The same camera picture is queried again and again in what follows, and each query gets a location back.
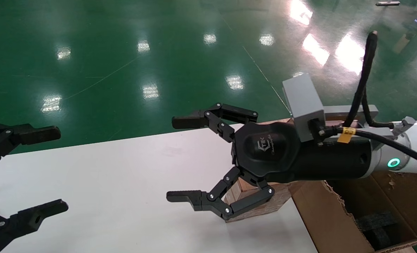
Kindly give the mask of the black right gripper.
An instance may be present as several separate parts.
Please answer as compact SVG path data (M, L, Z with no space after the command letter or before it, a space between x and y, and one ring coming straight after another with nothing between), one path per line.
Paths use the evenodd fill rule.
M225 120L244 126L235 132ZM210 192L168 191L166 199L170 203L188 202L194 211L211 211L228 221L270 201L275 190L267 182L348 180L370 173L369 141L333 141L319 146L314 140L300 141L292 123L256 124L257 120L257 112L223 103L189 116L173 117L175 129L209 128L226 142L233 142L236 167ZM222 197L239 178L251 179L259 190L228 205Z

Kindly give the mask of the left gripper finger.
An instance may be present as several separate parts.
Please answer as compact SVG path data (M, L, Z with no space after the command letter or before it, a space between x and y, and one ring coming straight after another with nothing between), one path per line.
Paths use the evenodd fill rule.
M68 204L63 200L54 200L19 211L7 219L0 216L0 252L13 240L37 232L44 219L68 209Z
M58 140L61 131L56 126L34 128L30 124L0 124L0 160L10 154L19 145L32 145Z

